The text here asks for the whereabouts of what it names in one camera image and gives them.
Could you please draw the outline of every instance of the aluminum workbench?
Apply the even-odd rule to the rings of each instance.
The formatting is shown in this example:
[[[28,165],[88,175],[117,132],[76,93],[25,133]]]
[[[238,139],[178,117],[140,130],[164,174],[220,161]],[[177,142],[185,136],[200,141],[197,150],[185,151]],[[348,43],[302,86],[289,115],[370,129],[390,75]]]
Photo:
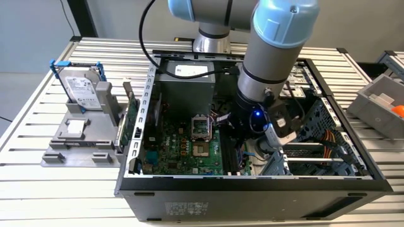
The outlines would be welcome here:
[[[190,42],[146,42],[146,49],[190,51]],[[232,44],[244,54],[246,45]],[[304,48],[345,109],[369,78],[344,49]],[[69,42],[58,60],[104,64],[112,93],[126,102],[121,79],[130,78],[137,98],[142,94],[149,62],[137,41],[82,38]],[[66,95],[49,72],[0,139],[0,226],[404,226],[404,140],[386,140],[368,125],[348,115],[368,151],[394,193],[332,221],[245,223],[137,223],[113,188],[117,168],[42,168],[48,148],[66,107]]]

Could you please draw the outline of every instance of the metal case frame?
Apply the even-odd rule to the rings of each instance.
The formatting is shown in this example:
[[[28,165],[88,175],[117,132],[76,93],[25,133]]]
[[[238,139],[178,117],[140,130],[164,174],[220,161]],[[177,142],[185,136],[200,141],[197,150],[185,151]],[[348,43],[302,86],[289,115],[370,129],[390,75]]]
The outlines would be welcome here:
[[[153,51],[158,57],[212,61],[242,61],[242,55]],[[298,59],[309,68],[322,97],[338,117],[372,179],[334,176],[153,176],[140,172],[142,130],[136,126],[128,159],[122,162],[116,195],[124,196],[140,221],[246,221],[333,219],[376,200],[392,188],[346,120],[342,109],[310,59]],[[145,121],[156,68],[150,64],[137,122]]]

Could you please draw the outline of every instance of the gray cylinder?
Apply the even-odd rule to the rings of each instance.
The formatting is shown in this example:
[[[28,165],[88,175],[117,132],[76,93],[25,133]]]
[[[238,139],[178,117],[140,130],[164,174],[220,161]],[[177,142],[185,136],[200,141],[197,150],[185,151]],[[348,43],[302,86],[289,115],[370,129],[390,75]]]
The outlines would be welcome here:
[[[210,35],[228,36],[229,27],[200,22],[200,31]]]
[[[274,98],[277,98],[301,47],[302,45],[289,49],[273,47],[261,40],[254,29],[250,30],[237,82],[238,90],[246,98],[262,102],[266,89],[270,89]]]
[[[194,52],[230,53],[229,27],[200,23],[198,31],[192,46]]]
[[[249,30],[258,0],[192,0],[194,21]]]

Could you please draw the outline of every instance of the label sticker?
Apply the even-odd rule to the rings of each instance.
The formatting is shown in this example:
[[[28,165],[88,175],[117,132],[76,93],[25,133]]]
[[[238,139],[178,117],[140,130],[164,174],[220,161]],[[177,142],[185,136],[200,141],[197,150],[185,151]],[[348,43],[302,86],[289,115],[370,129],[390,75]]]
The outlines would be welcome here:
[[[77,104],[85,109],[100,109],[101,105],[90,80],[82,77],[65,77],[65,81]]]
[[[202,65],[177,65],[176,66],[176,75],[189,77],[196,74],[208,72],[208,66]]]
[[[208,202],[166,202],[165,211],[168,215],[205,215]]]
[[[68,133],[80,134],[84,129],[84,120],[69,120]]]

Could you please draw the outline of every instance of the orange object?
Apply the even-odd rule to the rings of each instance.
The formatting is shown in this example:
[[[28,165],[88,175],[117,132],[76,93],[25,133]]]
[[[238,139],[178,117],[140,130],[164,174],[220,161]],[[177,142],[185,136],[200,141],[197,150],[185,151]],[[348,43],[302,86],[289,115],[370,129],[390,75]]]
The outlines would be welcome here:
[[[404,105],[398,105],[392,108],[392,111],[398,114],[400,117],[404,117]]]

